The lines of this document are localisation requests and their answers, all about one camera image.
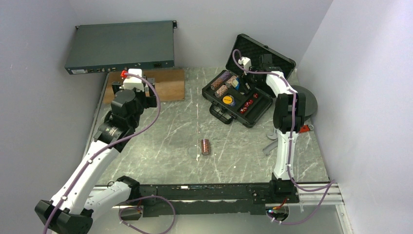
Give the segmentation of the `red brown chip stack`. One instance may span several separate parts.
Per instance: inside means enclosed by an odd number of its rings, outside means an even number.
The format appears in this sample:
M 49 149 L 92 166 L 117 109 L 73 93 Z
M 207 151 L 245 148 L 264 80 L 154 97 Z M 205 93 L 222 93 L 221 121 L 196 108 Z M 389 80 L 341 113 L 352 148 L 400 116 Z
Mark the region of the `red brown chip stack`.
M 201 153 L 202 153 L 202 155 L 209 155 L 210 154 L 210 142 L 206 138 L 201 140 Z

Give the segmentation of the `Texas Hold'em card box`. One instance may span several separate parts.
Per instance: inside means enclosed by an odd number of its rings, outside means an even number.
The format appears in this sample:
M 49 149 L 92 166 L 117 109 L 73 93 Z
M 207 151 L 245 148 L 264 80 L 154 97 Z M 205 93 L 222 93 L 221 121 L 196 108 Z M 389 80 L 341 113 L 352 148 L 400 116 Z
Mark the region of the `Texas Hold'em card box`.
M 233 81 L 232 87 L 233 87 L 235 90 L 239 90 L 239 88 L 240 88 L 239 78 L 237 78 L 236 81 Z

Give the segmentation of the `orange blue chip stack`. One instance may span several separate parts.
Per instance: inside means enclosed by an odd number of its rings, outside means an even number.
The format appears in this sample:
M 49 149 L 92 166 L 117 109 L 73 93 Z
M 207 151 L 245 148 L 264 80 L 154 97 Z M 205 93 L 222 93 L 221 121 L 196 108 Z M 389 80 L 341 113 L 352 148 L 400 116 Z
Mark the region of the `orange blue chip stack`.
M 214 93 L 215 97 L 220 98 L 228 91 L 228 87 L 224 84 Z

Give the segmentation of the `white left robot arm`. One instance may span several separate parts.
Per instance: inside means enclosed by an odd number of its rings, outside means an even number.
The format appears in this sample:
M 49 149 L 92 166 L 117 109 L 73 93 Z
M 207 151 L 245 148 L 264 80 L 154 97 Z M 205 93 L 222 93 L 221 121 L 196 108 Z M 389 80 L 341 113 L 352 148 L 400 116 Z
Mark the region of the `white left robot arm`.
M 98 127 L 83 160 L 63 187 L 50 200 L 40 200 L 35 212 L 42 221 L 43 233 L 86 234 L 94 221 L 113 206 L 135 204 L 140 196 L 140 183 L 128 176 L 90 196 L 97 181 L 111 162 L 123 151 L 135 131 L 140 116 L 147 108 L 160 111 L 160 98 L 153 84 L 124 81 L 112 84 L 114 99 L 111 109 Z

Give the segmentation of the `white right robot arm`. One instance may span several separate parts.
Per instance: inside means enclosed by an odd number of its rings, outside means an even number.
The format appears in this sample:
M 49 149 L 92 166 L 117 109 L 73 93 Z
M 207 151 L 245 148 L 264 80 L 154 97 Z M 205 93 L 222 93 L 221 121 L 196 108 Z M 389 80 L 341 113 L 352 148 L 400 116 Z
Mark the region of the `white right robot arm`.
M 299 97 L 282 71 L 253 72 L 249 70 L 251 59 L 247 57 L 240 57 L 238 64 L 246 74 L 266 75 L 265 83 L 276 95 L 273 125 L 278 144 L 277 161 L 268 195 L 272 201 L 281 202 L 296 193 L 292 167 L 295 144 L 305 119 L 305 96 Z

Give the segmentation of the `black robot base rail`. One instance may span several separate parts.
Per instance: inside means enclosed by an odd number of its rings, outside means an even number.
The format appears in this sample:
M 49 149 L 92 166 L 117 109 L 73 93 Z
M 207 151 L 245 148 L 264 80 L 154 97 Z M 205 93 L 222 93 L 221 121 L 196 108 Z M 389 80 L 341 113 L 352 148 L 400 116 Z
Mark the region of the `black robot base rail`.
M 249 213 L 264 215 L 271 205 L 298 204 L 290 182 L 140 185 L 121 205 L 139 205 L 143 217 Z

